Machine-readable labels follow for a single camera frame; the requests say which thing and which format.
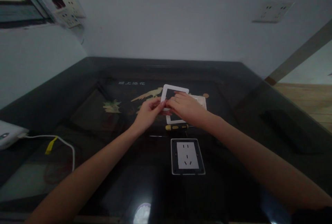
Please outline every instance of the hand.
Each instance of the hand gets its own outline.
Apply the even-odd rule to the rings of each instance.
[[[160,97],[143,102],[132,126],[143,133],[153,124],[158,114],[172,115],[170,112],[162,111],[165,103],[166,101],[160,102]]]
[[[198,128],[203,128],[205,122],[213,116],[205,110],[197,100],[184,92],[175,91],[175,97],[166,102],[166,106],[171,108],[171,112],[178,115],[181,119]]]

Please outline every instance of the wall outlet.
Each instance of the wall outlet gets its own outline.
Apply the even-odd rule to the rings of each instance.
[[[293,4],[294,2],[268,1],[263,4],[253,22],[278,23]]]
[[[60,9],[56,11],[55,14],[61,20],[61,22],[66,25],[67,28],[73,28],[81,24],[67,8]]]
[[[194,142],[177,142],[179,169],[199,169]]]
[[[288,10],[292,7],[294,2],[280,2],[276,6],[276,12],[274,14],[274,20],[279,22],[288,12]]]
[[[79,0],[63,0],[66,5],[66,8],[71,14],[78,18],[85,18],[85,13],[79,2]]]

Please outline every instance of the white cable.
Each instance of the white cable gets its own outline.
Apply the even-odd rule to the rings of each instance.
[[[25,136],[25,138],[39,138],[39,137],[54,137],[54,138],[58,137],[58,139],[60,139],[61,142],[63,142],[65,145],[69,146],[72,149],[72,151],[73,151],[73,167],[72,167],[72,171],[74,171],[74,169],[75,169],[75,149],[74,149],[74,147],[71,144],[67,143],[66,141],[64,141],[62,138],[60,138],[57,135],[39,135],[39,136],[33,136],[33,137]]]

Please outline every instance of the router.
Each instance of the router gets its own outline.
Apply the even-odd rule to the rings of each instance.
[[[0,120],[0,150],[7,149],[28,132],[28,129]]]

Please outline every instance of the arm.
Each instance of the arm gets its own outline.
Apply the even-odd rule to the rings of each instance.
[[[165,103],[160,103],[160,98],[144,102],[134,124],[67,176],[47,195],[25,223],[71,221],[164,106]]]
[[[290,212],[332,206],[332,198],[294,166],[221,117],[206,111],[187,94],[176,93],[166,105],[183,120],[220,140]]]

